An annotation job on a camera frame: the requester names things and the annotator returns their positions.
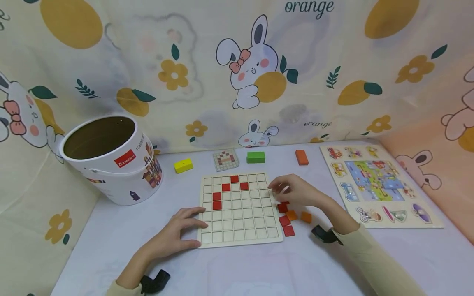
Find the white table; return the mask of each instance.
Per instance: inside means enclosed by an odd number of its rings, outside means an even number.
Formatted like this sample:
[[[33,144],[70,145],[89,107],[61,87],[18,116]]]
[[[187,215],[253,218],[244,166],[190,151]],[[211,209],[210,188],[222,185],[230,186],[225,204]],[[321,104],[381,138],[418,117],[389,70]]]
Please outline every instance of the white table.
[[[270,179],[295,173],[343,205],[319,146],[236,149],[240,166],[225,172],[266,171]],[[298,165],[294,154],[297,149],[306,151],[309,166]],[[247,164],[248,151],[265,151],[266,162]],[[52,295],[105,294],[133,253],[160,231],[178,209],[199,205],[201,177],[216,174],[212,153],[160,155],[163,183],[154,196],[140,204],[117,206],[101,198]],[[175,174],[173,163],[187,157],[192,159],[194,169]],[[424,198],[444,221],[445,229],[372,229],[370,233],[428,295],[473,295],[474,247],[427,196]],[[344,247],[323,244],[310,233],[316,223],[326,229],[330,223],[320,210],[309,211],[317,217],[313,224],[293,221],[296,235],[282,243],[192,250],[159,262],[148,275],[154,278],[160,269],[171,274],[160,295],[373,295],[348,260]],[[185,235],[196,237],[197,231]]]

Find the left hand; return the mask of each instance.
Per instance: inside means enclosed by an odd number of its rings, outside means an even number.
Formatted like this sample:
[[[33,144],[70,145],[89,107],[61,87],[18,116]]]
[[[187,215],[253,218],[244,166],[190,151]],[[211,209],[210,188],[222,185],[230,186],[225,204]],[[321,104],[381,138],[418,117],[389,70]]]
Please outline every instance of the left hand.
[[[191,218],[205,210],[206,208],[200,206],[180,209],[157,235],[143,245],[142,251],[147,254],[150,260],[154,260],[179,251],[199,248],[201,243],[197,240],[182,241],[181,230],[193,226],[208,227],[205,222]]]

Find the pattern card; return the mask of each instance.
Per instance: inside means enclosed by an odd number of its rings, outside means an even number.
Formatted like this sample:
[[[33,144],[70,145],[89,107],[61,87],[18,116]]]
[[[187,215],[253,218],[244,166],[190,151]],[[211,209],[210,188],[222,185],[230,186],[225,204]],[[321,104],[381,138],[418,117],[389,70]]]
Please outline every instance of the pattern card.
[[[198,230],[200,249],[282,242],[283,231],[265,173],[205,176]]]
[[[214,153],[212,157],[214,158],[216,171],[229,170],[239,166],[238,158],[234,149]]]
[[[366,228],[443,228],[421,189],[381,145],[320,149],[347,212]]]

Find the beige sleeve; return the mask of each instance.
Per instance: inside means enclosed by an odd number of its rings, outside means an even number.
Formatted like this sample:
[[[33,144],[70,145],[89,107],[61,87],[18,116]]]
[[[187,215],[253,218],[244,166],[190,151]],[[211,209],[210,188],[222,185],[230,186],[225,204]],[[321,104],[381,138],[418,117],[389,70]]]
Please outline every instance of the beige sleeve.
[[[345,235],[335,230],[333,232],[344,244],[349,256],[360,268],[377,295],[426,295],[415,280],[387,254],[363,225],[360,225],[357,231]]]
[[[107,290],[106,296],[140,296],[142,295],[141,292],[142,284],[139,284],[138,287],[133,290],[128,290],[117,285],[117,283],[113,281],[112,285],[110,285],[110,288]]]

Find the pink bow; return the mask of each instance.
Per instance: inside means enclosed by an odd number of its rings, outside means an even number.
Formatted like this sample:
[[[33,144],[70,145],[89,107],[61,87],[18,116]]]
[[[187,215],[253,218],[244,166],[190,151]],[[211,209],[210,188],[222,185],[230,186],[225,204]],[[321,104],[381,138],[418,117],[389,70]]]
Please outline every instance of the pink bow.
[[[242,66],[249,57],[250,51],[242,49],[242,51],[240,52],[240,58],[237,60],[237,62],[230,63],[229,68],[234,74],[237,74],[240,71],[240,66]]]
[[[24,135],[27,133],[27,128],[21,122],[20,107],[15,101],[3,102],[3,107],[11,115],[10,130],[14,135]]]

